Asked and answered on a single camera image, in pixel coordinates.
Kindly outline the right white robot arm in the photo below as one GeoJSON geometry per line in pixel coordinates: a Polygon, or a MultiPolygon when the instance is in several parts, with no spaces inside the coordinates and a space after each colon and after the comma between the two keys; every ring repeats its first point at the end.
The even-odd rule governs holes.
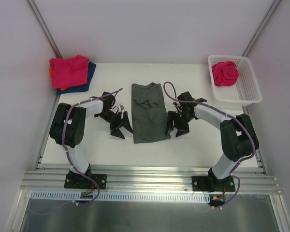
{"type": "Polygon", "coordinates": [[[232,173],[239,164],[252,156],[259,148],[259,141],[247,114],[232,116],[211,105],[206,99],[192,98],[184,92],[174,102],[175,111],[167,113],[166,135],[174,129],[176,137],[189,133],[189,122],[203,120],[220,131],[222,155],[208,170],[207,175],[192,176],[193,191],[234,192],[232,173]]]}

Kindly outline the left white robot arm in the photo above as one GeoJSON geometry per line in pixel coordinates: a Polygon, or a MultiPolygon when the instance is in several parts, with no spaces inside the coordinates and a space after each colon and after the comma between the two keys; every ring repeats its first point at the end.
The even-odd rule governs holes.
{"type": "Polygon", "coordinates": [[[111,93],[104,92],[100,97],[90,97],[74,105],[60,103],[55,112],[49,136],[65,152],[70,164],[70,174],[76,175],[75,182],[82,188],[88,187],[92,181],[90,164],[81,148],[86,119],[102,118],[109,123],[110,134],[117,138],[125,138],[121,128],[133,133],[128,112],[119,109],[113,111],[118,92],[119,90],[111,93]]]}

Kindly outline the dark grey t-shirt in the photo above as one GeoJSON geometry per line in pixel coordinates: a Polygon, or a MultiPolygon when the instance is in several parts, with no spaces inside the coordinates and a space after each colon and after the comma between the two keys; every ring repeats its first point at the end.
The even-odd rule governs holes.
{"type": "Polygon", "coordinates": [[[161,84],[131,85],[131,118],[135,144],[170,139],[161,84]]]}

